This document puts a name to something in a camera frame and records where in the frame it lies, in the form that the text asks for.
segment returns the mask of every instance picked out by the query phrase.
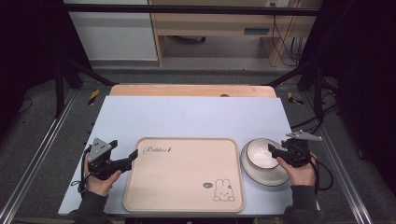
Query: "aluminum rail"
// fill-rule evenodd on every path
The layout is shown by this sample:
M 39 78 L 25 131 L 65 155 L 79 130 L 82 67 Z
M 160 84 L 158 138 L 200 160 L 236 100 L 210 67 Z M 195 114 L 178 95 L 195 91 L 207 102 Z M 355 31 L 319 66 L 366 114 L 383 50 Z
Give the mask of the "aluminum rail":
M 13 193 L 8 198 L 8 201 L 1 209 L 0 223 L 11 223 L 12 218 L 14 218 L 15 214 L 17 213 L 17 210 L 20 207 L 24 196 L 32 185 L 41 164 L 43 163 L 47 153 L 50 150 L 50 146 L 52 145 L 56 135 L 61 129 L 64 123 L 64 119 L 70 111 L 70 108 L 76 98 L 77 93 L 78 90 L 70 90 L 67 99 L 64 102 L 63 112 L 52 122 L 29 166 L 26 168 L 26 171 L 23 174 L 18 186 L 14 189 Z
M 120 13 L 181 13 L 181 14 L 239 14 L 277 16 L 317 16 L 319 8 L 300 7 L 217 7 L 170 5 L 100 5 L 100 4 L 42 4 L 42 9 L 69 12 Z
M 312 116 L 315 116 L 314 107 L 312 104 L 311 99 L 308 96 L 308 93 L 302 92 L 302 98 L 304 102 L 307 102 L 307 107 L 309 112 Z M 326 155 L 329 158 L 330 164 L 334 169 L 334 174 L 337 177 L 338 181 L 340 182 L 340 186 L 346 196 L 346 199 L 349 203 L 350 208 L 352 209 L 353 215 L 355 216 L 356 220 L 359 224 L 371 224 L 374 223 L 364 205 L 363 201 L 361 200 L 361 196 L 359 195 L 358 191 L 353 184 L 352 179 L 350 178 L 346 167 L 342 163 L 340 157 L 338 156 L 332 141 L 326 129 L 323 127 L 319 127 L 318 131 L 320 132 L 320 136 L 323 139 L 323 144 L 327 148 Z

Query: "floor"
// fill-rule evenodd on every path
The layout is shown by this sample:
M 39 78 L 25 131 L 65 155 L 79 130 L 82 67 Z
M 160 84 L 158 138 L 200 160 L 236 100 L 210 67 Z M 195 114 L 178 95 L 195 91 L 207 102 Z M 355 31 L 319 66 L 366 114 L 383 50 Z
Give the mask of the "floor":
M 268 57 L 263 51 L 262 42 L 257 37 L 207 37 L 205 43 L 191 44 L 169 38 L 162 66 L 155 63 L 120 63 L 115 66 L 111 63 L 93 62 L 95 70 L 109 79 L 122 79 L 131 83 L 221 83 L 258 85 L 274 80 L 293 69 L 293 61 L 287 53 L 282 55 L 285 64 L 277 67 L 269 64 Z M 67 114 L 68 122 L 58 131 L 59 137 L 54 142 L 44 142 L 50 150 L 43 152 L 46 158 L 36 174 L 33 174 L 31 187 L 22 193 L 24 198 L 16 204 L 19 210 L 15 223 L 70 223 L 68 220 L 57 220 L 56 209 L 63 198 L 63 189 L 70 181 L 67 175 L 73 172 L 76 158 L 79 158 L 79 149 L 85 146 L 90 130 L 94 124 L 95 113 L 100 110 L 100 102 L 109 88 L 103 87 L 95 80 L 83 76 L 84 87 L 78 92 L 73 108 Z M 290 119 L 290 125 L 311 118 L 309 99 L 310 93 L 298 92 L 295 84 L 299 77 L 294 77 L 276 88 L 276 94 L 282 98 L 285 111 Z M 6 205 L 7 198 L 35 155 L 37 148 L 43 145 L 43 138 L 51 128 L 56 105 L 53 93 L 53 83 L 45 83 L 34 87 L 27 92 L 28 100 L 21 108 L 21 113 L 13 120 L 7 138 L 2 139 L 0 147 L 0 168 L 7 170 L 1 181 L 2 206 Z M 92 90 L 100 89 L 101 96 L 92 106 L 87 102 Z M 289 102 L 288 93 L 292 92 L 296 100 L 306 102 L 300 106 Z M 65 85 L 65 94 L 70 91 Z M 323 99 L 328 105 L 333 98 Z M 334 170 L 336 183 L 333 190 L 319 195 L 319 202 L 323 209 L 328 211 L 329 223 L 373 223 L 370 218 L 357 220 L 356 212 L 369 211 L 375 223 L 396 223 L 396 200 L 394 195 L 381 181 L 375 167 L 368 161 L 361 161 L 357 157 L 347 129 L 339 116 L 333 111 L 326 116 L 320 133 L 329 135 L 332 141 L 327 146 L 317 148 L 337 148 L 337 156 L 332 153 L 319 151 L 326 164 L 332 166 L 334 160 L 342 162 L 339 171 Z M 343 185 L 341 177 L 350 179 L 352 186 Z M 362 211 L 355 211 L 356 205 L 364 205 Z M 279 217 L 262 218 L 260 223 L 279 223 Z

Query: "white bowl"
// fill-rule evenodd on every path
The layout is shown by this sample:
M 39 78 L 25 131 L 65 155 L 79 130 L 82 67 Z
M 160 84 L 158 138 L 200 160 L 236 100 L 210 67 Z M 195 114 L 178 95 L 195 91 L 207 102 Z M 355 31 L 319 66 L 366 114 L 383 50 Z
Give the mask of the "white bowl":
M 271 158 L 275 160 L 276 163 L 267 158 L 268 154 L 266 152 L 262 153 L 263 156 L 256 156 L 257 154 L 260 154 L 260 151 L 257 148 L 260 148 L 264 151 L 268 150 L 268 144 L 271 144 L 277 148 L 281 147 L 280 144 L 265 138 L 254 139 L 248 142 L 242 149 L 241 163 L 245 172 L 251 179 L 262 185 L 274 187 L 286 183 L 289 180 L 289 176 L 286 171 L 280 165 L 278 165 L 275 159 Z M 250 151 L 249 145 L 251 145 L 251 147 L 253 148 L 250 152 L 250 157 L 254 160 L 254 162 L 250 160 L 248 155 L 248 151 Z
M 258 138 L 247 143 L 247 158 L 253 164 L 263 169 L 272 169 L 278 166 L 277 160 L 272 158 L 268 150 L 269 140 Z

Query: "white plate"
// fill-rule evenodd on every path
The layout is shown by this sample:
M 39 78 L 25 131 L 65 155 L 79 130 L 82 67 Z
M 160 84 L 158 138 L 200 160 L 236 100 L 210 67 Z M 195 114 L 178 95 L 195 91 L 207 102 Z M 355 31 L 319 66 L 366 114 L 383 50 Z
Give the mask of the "white plate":
M 266 144 L 270 143 L 277 148 L 281 147 L 280 144 L 268 139 L 261 138 L 257 140 L 263 141 Z M 247 153 L 249 143 L 244 146 L 241 152 L 241 163 L 247 175 L 254 181 L 265 186 L 275 187 L 286 183 L 289 180 L 289 176 L 280 165 L 276 165 L 271 169 L 264 169 L 259 166 L 255 166 L 251 161 L 249 161 Z

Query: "black curtain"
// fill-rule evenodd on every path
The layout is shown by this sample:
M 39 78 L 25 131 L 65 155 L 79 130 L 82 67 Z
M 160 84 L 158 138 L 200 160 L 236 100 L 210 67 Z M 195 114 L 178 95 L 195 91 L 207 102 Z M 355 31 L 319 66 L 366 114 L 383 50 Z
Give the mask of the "black curtain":
M 324 1 L 325 14 L 314 24 L 301 63 L 310 62 L 321 40 L 330 37 L 322 46 L 325 50 L 316 55 L 318 65 L 323 76 L 338 80 L 337 103 L 362 157 L 375 163 L 396 194 L 396 148 L 392 141 L 396 127 L 396 1 L 350 3 Z M 304 74 L 303 83 L 314 83 L 315 72 Z
M 3 0 L 0 7 L 0 134 L 21 107 L 25 92 L 54 79 L 55 66 L 71 88 L 82 82 L 67 60 L 92 69 L 69 14 L 43 10 L 40 2 Z

